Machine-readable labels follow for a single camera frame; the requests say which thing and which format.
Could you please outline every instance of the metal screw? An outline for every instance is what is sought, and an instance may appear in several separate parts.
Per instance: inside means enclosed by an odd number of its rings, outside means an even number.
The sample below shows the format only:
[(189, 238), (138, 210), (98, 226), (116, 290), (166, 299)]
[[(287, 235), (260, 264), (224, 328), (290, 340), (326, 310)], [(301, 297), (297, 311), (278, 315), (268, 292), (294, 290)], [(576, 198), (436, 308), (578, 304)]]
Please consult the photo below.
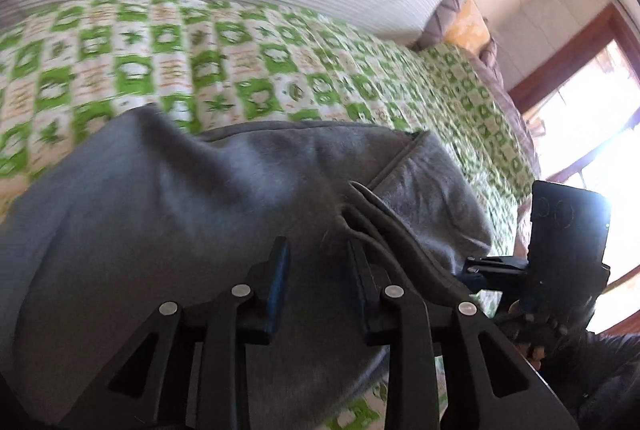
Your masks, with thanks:
[(251, 288), (246, 284), (236, 284), (231, 288), (231, 294), (233, 296), (242, 297), (247, 296), (249, 293), (251, 293)]
[(159, 308), (158, 311), (161, 315), (171, 316), (175, 315), (178, 311), (178, 304), (175, 302), (164, 302)]
[(476, 304), (472, 302), (462, 302), (458, 306), (458, 311), (460, 311), (465, 316), (473, 316), (478, 312), (478, 308), (476, 307)]
[(404, 295), (404, 289), (399, 285), (388, 285), (385, 287), (385, 294), (391, 298), (400, 298)]

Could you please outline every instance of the black camera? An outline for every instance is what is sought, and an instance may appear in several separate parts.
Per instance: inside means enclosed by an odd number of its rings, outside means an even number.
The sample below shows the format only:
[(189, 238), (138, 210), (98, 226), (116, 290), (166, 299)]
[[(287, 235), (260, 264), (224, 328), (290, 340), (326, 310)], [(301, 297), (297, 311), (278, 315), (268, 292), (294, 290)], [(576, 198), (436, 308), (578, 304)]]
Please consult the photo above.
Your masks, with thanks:
[(552, 352), (587, 326), (607, 286), (610, 217), (609, 201), (596, 192), (536, 181), (527, 260), (467, 259), (461, 279), (475, 291), (502, 291), (495, 322), (503, 332)]

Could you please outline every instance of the window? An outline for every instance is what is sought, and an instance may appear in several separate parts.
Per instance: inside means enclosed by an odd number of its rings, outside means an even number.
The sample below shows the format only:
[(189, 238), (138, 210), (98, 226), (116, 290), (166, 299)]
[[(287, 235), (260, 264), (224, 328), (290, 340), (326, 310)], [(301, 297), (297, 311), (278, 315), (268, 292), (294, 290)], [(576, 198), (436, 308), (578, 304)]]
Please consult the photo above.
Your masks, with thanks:
[(611, 5), (511, 92), (527, 107), (543, 179), (611, 201), (603, 258), (611, 276), (589, 327), (596, 332), (640, 312), (638, 73), (640, 44)]

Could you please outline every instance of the yellow cushion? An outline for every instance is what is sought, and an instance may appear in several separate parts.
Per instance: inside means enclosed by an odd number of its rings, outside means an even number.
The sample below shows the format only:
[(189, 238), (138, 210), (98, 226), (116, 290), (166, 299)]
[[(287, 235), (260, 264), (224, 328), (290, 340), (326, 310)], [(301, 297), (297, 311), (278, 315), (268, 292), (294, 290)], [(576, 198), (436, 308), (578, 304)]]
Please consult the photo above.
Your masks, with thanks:
[(489, 43), (491, 34), (474, 0), (466, 0), (443, 40), (468, 49), (476, 56)]

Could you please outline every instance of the person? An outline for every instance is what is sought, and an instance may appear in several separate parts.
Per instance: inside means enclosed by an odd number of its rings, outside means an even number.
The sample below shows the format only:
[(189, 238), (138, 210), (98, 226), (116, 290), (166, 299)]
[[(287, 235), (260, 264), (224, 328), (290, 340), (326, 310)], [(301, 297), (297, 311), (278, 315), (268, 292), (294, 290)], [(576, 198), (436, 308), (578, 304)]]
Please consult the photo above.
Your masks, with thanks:
[(582, 331), (550, 356), (516, 344), (577, 421), (580, 430), (640, 426), (640, 334)]

